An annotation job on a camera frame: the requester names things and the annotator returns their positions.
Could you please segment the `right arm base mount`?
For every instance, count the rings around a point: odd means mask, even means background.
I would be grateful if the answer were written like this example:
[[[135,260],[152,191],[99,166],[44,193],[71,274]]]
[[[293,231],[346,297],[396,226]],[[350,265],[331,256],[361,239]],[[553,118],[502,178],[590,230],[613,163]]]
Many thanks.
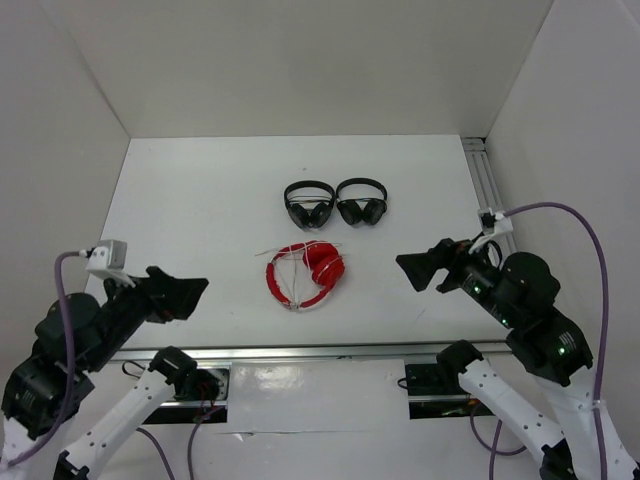
[[[492,416],[478,399],[449,380],[437,363],[406,364],[404,376],[397,381],[408,395],[411,420]]]

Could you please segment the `red over-ear headphones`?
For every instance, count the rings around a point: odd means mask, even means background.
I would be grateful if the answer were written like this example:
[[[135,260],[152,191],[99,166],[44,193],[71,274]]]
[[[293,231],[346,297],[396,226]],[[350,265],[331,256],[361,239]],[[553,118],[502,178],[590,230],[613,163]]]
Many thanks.
[[[276,280],[277,262],[285,257],[301,255],[302,263],[311,274],[311,280],[321,288],[312,298],[295,302],[287,297]],[[268,290],[276,301],[289,310],[305,310],[315,307],[335,288],[346,271],[342,255],[337,248],[326,241],[312,240],[283,247],[267,263],[265,279]]]

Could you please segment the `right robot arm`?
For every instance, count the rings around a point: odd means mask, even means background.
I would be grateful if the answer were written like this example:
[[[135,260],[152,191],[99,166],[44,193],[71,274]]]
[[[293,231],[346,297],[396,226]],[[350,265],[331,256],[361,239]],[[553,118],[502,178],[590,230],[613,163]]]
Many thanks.
[[[448,392],[476,397],[531,453],[543,479],[636,479],[639,463],[625,449],[606,407],[597,401],[596,365],[578,325],[554,305],[559,281],[526,252],[496,267],[469,240],[446,238],[396,262],[417,291],[439,270],[437,291],[461,290],[508,331],[506,344],[541,388],[550,420],[510,387],[473,344],[459,340],[436,356],[436,379]]]

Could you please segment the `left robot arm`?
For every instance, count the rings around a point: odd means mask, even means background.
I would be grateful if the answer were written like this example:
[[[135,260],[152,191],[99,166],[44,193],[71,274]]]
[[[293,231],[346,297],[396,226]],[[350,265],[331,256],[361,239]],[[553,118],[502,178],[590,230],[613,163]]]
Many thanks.
[[[54,265],[58,300],[36,326],[31,355],[9,376],[1,411],[4,479],[95,479],[147,416],[171,396],[197,387],[197,363],[176,347],[160,350],[133,389],[85,440],[65,438],[100,371],[144,322],[186,320],[208,286],[204,278],[177,279],[156,266],[146,276],[99,270],[104,304],[86,293],[67,295]]]

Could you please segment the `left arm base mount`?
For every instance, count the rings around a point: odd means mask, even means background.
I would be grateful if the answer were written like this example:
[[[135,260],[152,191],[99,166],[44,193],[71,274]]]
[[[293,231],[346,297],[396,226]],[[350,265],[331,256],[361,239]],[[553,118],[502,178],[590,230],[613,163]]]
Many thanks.
[[[179,352],[157,355],[122,399],[128,420],[141,424],[194,423],[226,418],[229,371],[206,369]]]

